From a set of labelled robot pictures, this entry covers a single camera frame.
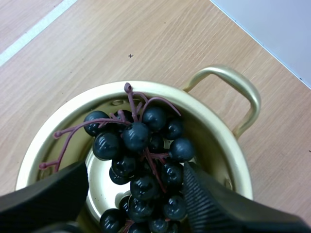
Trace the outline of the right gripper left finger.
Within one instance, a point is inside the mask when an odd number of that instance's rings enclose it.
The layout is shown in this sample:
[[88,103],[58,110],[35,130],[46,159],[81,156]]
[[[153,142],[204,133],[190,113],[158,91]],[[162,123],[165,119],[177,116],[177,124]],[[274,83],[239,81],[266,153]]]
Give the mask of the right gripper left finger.
[[84,162],[73,163],[0,198],[2,233],[80,233],[76,219],[86,201]]

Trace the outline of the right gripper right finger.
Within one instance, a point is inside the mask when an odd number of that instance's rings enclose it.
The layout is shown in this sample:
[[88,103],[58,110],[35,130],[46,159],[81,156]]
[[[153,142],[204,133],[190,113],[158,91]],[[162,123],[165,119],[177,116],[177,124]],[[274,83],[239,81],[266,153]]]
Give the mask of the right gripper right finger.
[[300,217],[245,198],[193,162],[184,164],[183,195],[193,233],[309,233]]

